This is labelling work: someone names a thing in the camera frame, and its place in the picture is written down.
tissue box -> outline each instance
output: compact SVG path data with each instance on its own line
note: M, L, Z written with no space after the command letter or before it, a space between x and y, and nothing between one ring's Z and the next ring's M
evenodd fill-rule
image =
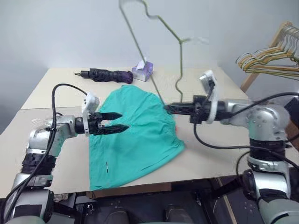
M153 70L154 64L151 62L146 62L143 69L136 69L136 67L133 67L133 78L146 82L149 79L150 75L153 74Z

white wall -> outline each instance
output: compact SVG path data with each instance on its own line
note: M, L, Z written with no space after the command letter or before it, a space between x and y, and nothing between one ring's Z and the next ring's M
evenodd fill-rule
M180 37L205 37L210 46L184 46L184 66L217 62L240 85L235 59L266 47L283 21L299 24L297 0L149 0ZM145 55L155 66L178 68L178 44L139 3L125 6ZM118 0L0 0L0 133L49 67L122 67L140 60ZM298 91L298 84L259 77L248 94L260 98Z

white tabletop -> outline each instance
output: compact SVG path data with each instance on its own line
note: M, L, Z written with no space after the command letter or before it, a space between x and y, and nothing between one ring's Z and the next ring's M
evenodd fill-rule
M95 93L102 101L111 91L123 85L114 82L96 83L73 75L74 72L80 70L48 70L22 107L22 110L17 113L11 124L0 136L0 158L2 158L0 163L0 176L2 179L0 197L4 197L10 191L14 177L20 171L30 131L37 124L41 124L41 121L35 120L33 125L32 121L34 119L44 120L52 116L50 95L54 85L70 83L85 91ZM191 101L193 94L203 94L198 77L205 70L185 70L185 76L179 85L182 91L185 92L184 101ZM221 89L220 98L247 98L221 69L215 68L214 72ZM177 76L172 76L173 74L176 73L169 70L159 70L155 73L155 80L166 102L177 102L179 99L179 94L174 89ZM155 93L151 82L134 80L134 84L146 91ZM58 112L65 115L81 116L80 106L83 97L80 92L62 87L56 96ZM217 150L203 146L195 139L188 116L175 116L175 121L177 136L185 142L184 152L163 167L125 186L235 174L236 160L244 150ZM249 143L248 131L245 128L225 126L219 122L214 122L212 125L203 124L198 126L198 134L204 141L220 146L247 145ZM287 150L286 155L298 163L297 153L295 149L291 148ZM68 139L57 159L51 189L56 194L89 190L88 167L88 139L84 135ZM247 168L246 162L243 161L240 172Z

teal fabric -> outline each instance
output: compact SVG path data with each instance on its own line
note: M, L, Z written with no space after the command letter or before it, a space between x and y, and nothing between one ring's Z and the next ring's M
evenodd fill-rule
M169 162L184 150L175 122L160 99L133 85L113 91L100 109L123 116L113 124L130 128L118 134L90 136L90 189L118 187Z

table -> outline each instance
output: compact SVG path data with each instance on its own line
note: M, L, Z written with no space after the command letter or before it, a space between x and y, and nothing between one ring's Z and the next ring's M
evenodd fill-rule
M94 83L83 80L81 77L72 76L74 71L81 69L50 69L39 85L32 92L22 109L0 137L0 170L1 186L0 197L6 196L10 191L15 174L19 172L21 162L25 155L25 149L30 131L41 121L52 116L50 93L55 84L67 82L74 84L84 90L90 89L104 100L109 93L119 88L122 84L113 82ZM218 83L221 86L221 98L247 98L246 95L230 80L230 78L219 68L215 68ZM180 85L186 91L184 101L191 101L193 94L203 94L198 76L205 70L190 69ZM164 82L158 78L164 75ZM169 77L171 73L166 70L158 70L155 77L161 94L166 102L178 101L179 95L175 92L173 85L167 84L176 78ZM151 92L155 89L151 82L135 80L137 86ZM83 97L69 88L62 87L57 95L57 111L62 114L81 116L81 104ZM137 179L125 186L151 184L160 182L175 182L183 180L211 178L235 174L237 158L244 150L217 150L201 145L193 135L192 124L189 124L188 116L175 116L177 136L185 141L185 151L174 158L171 162L156 171ZM201 138L215 145L247 145L249 143L248 131L243 127L224 126L219 122L212 125L202 124L198 127ZM286 156L298 163L299 159L295 149L288 149ZM56 167L53 171L54 180L50 187L55 194L71 193L89 190L88 171L88 139L84 135L68 139L62 147ZM246 162L240 165L240 172L247 169Z

